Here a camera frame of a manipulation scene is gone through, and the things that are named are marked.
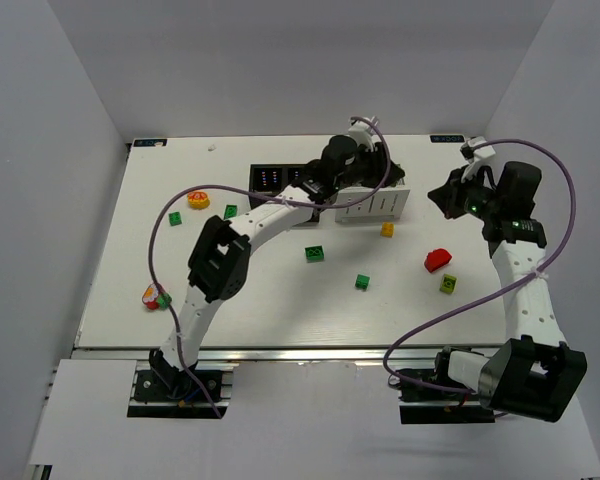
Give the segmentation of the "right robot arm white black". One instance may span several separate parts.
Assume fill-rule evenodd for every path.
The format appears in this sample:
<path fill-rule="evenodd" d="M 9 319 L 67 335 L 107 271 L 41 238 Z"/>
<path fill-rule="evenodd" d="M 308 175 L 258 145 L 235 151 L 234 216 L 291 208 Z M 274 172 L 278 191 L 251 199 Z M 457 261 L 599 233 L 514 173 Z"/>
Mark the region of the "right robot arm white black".
<path fill-rule="evenodd" d="M 488 167 L 474 176 L 453 170 L 428 197 L 448 219 L 470 214 L 483 223 L 482 235 L 503 296 L 506 342 L 491 357 L 446 347 L 436 358 L 436 374 L 471 389 L 482 407 L 547 422 L 557 422 L 586 370 L 584 353 L 568 347 L 552 306 L 545 261 L 546 236 L 533 219 L 539 168 L 505 164 L 494 186 Z"/>

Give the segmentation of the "lime lego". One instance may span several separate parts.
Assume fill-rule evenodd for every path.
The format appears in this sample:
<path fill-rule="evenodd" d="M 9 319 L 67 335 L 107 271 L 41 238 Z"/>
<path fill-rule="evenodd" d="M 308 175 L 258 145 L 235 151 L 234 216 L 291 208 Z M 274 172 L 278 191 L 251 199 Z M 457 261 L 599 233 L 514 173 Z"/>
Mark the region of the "lime lego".
<path fill-rule="evenodd" d="M 457 285 L 455 276 L 444 274 L 441 278 L 439 290 L 446 294 L 453 294 Z"/>

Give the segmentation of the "red rounded lego block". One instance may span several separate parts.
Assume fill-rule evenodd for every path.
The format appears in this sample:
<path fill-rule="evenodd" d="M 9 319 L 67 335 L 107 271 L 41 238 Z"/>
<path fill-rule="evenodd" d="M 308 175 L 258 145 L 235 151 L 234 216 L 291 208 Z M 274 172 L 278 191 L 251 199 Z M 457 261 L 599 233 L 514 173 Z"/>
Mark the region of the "red rounded lego block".
<path fill-rule="evenodd" d="M 429 273 L 443 268 L 452 260 L 451 253 L 444 248 L 437 248 L 430 251 L 424 260 L 424 267 Z"/>

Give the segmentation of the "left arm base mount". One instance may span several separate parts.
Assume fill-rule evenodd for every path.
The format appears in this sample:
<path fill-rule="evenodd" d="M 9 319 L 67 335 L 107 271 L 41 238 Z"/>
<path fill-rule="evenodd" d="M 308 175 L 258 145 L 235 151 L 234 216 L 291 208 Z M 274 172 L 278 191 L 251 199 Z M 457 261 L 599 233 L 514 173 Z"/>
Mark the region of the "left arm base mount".
<path fill-rule="evenodd" d="M 148 367 L 137 368 L 127 407 L 128 418 L 219 420 L 227 411 L 232 394 L 233 373 L 203 369 L 195 372 L 216 409 L 200 386 L 188 375 L 184 384 L 170 390 Z"/>

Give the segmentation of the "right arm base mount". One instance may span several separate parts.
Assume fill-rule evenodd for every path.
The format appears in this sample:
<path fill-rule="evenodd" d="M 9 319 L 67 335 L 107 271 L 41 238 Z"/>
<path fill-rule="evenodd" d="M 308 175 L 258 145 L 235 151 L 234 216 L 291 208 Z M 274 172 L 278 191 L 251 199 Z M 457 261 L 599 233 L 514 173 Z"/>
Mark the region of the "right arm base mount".
<path fill-rule="evenodd" d="M 475 393 L 442 391 L 423 386 L 431 383 L 445 388 L 465 389 L 447 374 L 450 348 L 436 355 L 431 368 L 402 368 L 399 376 L 388 379 L 388 386 L 399 392 L 402 425 L 491 424 L 496 421 L 493 410 L 483 408 Z"/>

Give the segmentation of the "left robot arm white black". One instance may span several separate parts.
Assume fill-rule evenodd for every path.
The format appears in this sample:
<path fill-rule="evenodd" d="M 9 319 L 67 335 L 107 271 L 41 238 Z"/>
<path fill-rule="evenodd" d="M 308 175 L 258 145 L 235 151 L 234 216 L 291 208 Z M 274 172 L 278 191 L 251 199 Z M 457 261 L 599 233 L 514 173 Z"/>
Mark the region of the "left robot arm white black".
<path fill-rule="evenodd" d="M 183 304 L 170 311 L 172 332 L 149 355 L 150 368 L 169 396 L 182 400 L 194 390 L 204 390 L 194 374 L 202 341 L 220 306 L 245 285 L 253 253 L 282 232 L 308 222 L 317 211 L 333 208 L 341 190 L 392 186 L 404 176 L 384 141 L 364 144 L 337 135 L 320 158 L 303 166 L 276 196 L 230 219 L 210 217 L 187 262 Z"/>

